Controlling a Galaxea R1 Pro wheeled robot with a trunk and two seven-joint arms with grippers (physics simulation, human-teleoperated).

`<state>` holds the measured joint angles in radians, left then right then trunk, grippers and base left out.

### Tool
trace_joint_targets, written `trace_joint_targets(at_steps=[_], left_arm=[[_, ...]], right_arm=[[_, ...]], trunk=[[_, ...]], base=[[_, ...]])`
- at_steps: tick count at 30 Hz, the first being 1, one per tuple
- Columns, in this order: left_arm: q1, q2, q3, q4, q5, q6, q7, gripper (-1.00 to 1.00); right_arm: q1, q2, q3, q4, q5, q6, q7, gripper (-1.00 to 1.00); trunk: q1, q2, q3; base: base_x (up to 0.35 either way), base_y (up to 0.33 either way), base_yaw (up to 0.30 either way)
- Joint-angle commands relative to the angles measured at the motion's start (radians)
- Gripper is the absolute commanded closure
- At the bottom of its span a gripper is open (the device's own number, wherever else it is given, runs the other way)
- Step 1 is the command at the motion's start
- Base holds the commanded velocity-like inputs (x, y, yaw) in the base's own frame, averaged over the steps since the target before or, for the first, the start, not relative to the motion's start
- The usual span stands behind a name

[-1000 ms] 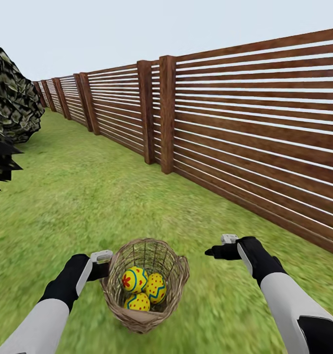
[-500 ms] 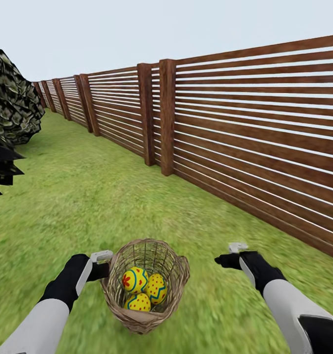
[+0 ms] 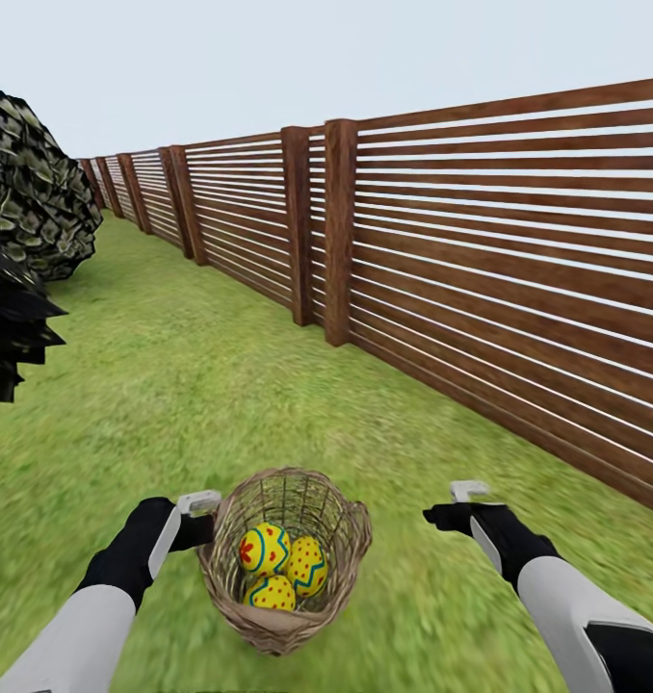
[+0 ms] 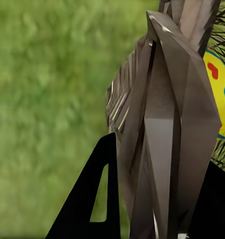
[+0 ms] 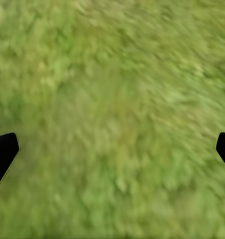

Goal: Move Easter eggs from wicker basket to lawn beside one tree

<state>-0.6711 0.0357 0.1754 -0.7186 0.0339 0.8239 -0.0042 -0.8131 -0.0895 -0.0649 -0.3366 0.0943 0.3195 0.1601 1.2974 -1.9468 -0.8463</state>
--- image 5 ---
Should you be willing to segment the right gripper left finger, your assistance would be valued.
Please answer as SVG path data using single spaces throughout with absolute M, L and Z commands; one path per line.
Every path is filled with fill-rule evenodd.
M 14 132 L 0 136 L 0 181 L 19 152 Z

